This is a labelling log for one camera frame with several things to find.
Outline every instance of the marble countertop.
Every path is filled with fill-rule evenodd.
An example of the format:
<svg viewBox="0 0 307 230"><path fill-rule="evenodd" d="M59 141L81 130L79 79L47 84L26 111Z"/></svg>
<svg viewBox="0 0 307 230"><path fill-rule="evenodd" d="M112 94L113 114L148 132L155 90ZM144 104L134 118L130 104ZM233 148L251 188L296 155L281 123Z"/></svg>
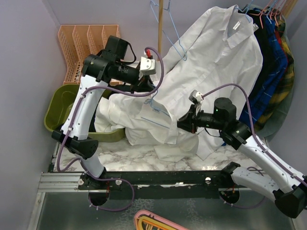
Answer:
<svg viewBox="0 0 307 230"><path fill-rule="evenodd" d="M243 167L257 166L251 159L231 146L221 146L204 161L196 155L178 162L161 161L152 145L132 146L126 138L115 143L99 143L96 153L108 171L221 170L232 161ZM60 167L64 168L74 157L67 149L64 149ZM83 169L77 161L67 171L80 172Z"/></svg>

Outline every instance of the green plastic tub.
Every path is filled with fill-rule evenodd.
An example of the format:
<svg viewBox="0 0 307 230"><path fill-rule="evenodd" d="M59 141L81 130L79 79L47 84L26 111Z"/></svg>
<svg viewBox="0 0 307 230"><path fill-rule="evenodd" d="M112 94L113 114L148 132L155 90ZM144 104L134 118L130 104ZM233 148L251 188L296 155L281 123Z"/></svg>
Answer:
<svg viewBox="0 0 307 230"><path fill-rule="evenodd" d="M66 121L78 89L78 84L66 84L55 91L44 119L44 125L50 132ZM105 91L103 97L107 97L109 93ZM118 129L110 133L89 133L88 136L99 142L117 142L125 136L125 132L124 129Z"/></svg>

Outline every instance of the white dress shirt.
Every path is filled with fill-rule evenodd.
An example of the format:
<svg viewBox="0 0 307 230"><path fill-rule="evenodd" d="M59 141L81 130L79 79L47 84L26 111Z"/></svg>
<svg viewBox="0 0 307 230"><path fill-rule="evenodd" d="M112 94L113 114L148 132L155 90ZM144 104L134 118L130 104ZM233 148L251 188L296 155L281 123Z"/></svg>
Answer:
<svg viewBox="0 0 307 230"><path fill-rule="evenodd" d="M180 38L181 45L187 52L187 61L183 61L173 47L163 58L165 77L154 100L162 104L173 117L179 119L189 110L192 103L189 95L193 90L205 94L221 85L237 83L249 94L262 68L261 50L254 36L252 18L249 17L249 19L251 22L245 14L238 13L235 6L228 9L213 7L205 12ZM175 46L177 50L181 50L178 48L178 42ZM158 80L157 76L159 73L153 76L153 79ZM122 98L113 94L110 100L114 100L115 97ZM230 98L237 107L237 118L239 118L245 98L240 89L234 87L223 88L204 98L201 109L206 113L212 113L214 100L219 97ZM126 134L130 131L134 132L131 125L123 126L129 127L128 130L126 129ZM212 135L218 135L217 130L209 129L208 131ZM139 134L137 143L146 144L142 142L144 136L148 137L148 135ZM198 137L197 154L203 160L223 143L222 139L209 136L201 128L198 130ZM191 146L188 149L195 151L197 148ZM167 148L160 150L165 154L168 152Z"/></svg>

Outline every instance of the blue plaid shirt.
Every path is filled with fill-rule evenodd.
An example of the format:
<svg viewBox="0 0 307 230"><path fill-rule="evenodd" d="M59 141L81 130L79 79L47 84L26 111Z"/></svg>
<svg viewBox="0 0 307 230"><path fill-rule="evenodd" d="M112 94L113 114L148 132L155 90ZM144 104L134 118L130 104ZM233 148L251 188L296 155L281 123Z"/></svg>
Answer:
<svg viewBox="0 0 307 230"><path fill-rule="evenodd" d="M251 98L249 101L251 114L253 118L253 124L261 117L264 110L268 106L270 99L276 90L277 84L284 75L288 65L287 56L285 55L283 49L279 45L275 35L275 21L272 21L272 23L270 23L270 20L267 19L266 16L262 17L262 21L264 20L265 20L268 40L273 50L277 69L268 75L267 79L262 85L262 88L258 91L256 96L254 98ZM243 108L239 120L250 127L248 109L246 105Z"/></svg>

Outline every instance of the shirt label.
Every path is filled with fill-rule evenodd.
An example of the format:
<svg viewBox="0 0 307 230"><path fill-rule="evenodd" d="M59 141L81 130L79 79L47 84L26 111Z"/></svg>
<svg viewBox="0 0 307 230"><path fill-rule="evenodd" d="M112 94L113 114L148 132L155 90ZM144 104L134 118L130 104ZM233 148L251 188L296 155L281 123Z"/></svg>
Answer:
<svg viewBox="0 0 307 230"><path fill-rule="evenodd" d="M241 22L238 21L238 22L235 24L235 26L233 27L233 29L236 30L240 25L241 25Z"/></svg>
<svg viewBox="0 0 307 230"><path fill-rule="evenodd" d="M259 27L256 23L253 24L253 29L254 29L254 32L259 29Z"/></svg>

